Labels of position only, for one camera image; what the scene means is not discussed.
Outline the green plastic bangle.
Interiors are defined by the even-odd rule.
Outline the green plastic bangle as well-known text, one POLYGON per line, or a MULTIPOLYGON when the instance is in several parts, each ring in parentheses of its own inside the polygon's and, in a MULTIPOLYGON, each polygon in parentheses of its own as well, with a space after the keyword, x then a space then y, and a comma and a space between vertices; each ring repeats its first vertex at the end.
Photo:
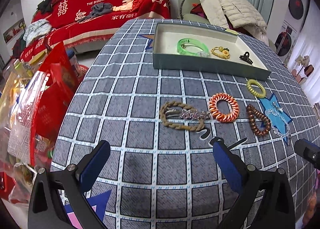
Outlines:
POLYGON ((208 47, 200 42, 199 40, 192 39, 192 38, 184 38, 180 39, 177 42, 177 53, 180 55, 189 55, 189 56, 196 56, 196 57, 208 57, 209 56, 209 50, 208 47), (199 51, 192 52, 189 51, 189 47, 195 47, 199 51))

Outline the cream jewelry tray box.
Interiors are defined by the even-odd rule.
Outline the cream jewelry tray box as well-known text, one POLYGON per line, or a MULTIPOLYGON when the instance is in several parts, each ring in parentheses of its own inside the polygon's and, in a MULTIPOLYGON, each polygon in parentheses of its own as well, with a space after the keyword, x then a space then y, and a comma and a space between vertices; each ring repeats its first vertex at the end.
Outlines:
POLYGON ((227 74, 265 81, 271 71, 262 61, 263 42, 216 26, 160 22, 153 42, 153 67, 227 74))

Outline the black bobby pin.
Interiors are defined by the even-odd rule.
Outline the black bobby pin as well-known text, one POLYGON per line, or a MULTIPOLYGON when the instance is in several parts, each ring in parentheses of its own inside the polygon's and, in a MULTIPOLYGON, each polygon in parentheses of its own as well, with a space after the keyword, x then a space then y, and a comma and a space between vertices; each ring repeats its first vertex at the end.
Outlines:
MULTIPOLYGON (((242 144, 242 143, 244 143, 244 142, 246 142, 246 141, 247 141, 247 137, 245 137, 245 138, 243 138, 243 139, 240 139, 240 140, 236 141, 235 143, 233 143, 232 145, 228 146, 227 149, 228 149, 228 150, 231 150, 231 149, 235 148, 236 146, 238 146, 238 145, 240 145, 240 144, 242 144)), ((213 144, 214 144, 215 142, 222 142, 222 143, 224 143, 225 141, 224 141, 224 139, 221 138, 221 137, 213 137, 213 138, 208 142, 208 144, 209 144, 211 147, 213 147, 213 144)))

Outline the black hair claw clip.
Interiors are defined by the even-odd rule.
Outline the black hair claw clip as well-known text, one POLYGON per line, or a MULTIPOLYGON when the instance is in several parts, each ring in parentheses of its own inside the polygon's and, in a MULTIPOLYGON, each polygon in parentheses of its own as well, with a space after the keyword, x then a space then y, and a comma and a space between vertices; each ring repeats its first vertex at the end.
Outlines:
POLYGON ((249 56, 250 56, 249 51, 246 51, 243 55, 239 56, 239 59, 252 65, 253 61, 251 60, 251 58, 249 56))

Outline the rhinestone hair clip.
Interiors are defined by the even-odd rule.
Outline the rhinestone hair clip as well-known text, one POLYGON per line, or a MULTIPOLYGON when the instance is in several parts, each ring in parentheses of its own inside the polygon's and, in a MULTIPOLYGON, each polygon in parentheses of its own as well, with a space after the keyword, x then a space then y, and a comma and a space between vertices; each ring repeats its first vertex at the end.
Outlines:
POLYGON ((197 111, 191 109, 168 109, 165 111, 165 116, 168 118, 179 118, 182 120, 208 120, 210 119, 210 112, 197 111))

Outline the beige puffer jacket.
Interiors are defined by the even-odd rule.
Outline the beige puffer jacket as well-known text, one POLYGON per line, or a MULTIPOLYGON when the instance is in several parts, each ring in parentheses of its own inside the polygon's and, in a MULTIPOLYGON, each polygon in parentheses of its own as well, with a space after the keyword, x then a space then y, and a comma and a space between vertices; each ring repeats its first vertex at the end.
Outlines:
POLYGON ((200 0, 212 25, 244 28, 256 39, 267 37, 267 24, 262 15, 247 0, 200 0))

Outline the white knit garment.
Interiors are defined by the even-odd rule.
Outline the white knit garment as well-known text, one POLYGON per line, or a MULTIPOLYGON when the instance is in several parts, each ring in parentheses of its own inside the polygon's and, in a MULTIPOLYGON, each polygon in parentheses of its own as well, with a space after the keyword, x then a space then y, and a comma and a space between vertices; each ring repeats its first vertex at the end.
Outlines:
POLYGON ((46 36, 52 30, 52 26, 47 19, 40 19, 30 24, 23 36, 28 47, 34 40, 46 36))

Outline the red blanket covered sofa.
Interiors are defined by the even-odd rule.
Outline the red blanket covered sofa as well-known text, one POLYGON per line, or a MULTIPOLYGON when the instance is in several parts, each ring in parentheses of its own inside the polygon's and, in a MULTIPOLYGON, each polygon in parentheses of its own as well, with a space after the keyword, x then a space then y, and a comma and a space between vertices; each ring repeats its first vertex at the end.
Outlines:
POLYGON ((131 19, 169 19, 170 0, 43 0, 25 30, 20 58, 63 43, 66 48, 106 40, 131 19))

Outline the grey garment on sofa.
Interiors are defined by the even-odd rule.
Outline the grey garment on sofa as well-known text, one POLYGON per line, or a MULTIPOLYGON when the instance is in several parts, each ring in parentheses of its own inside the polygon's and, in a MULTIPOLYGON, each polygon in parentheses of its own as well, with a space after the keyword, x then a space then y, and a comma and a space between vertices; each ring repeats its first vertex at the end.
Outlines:
POLYGON ((85 20, 93 19, 98 16, 111 13, 112 11, 113 11, 113 6, 110 3, 103 3, 103 2, 97 3, 92 6, 91 12, 87 16, 78 20, 78 22, 83 22, 85 20))

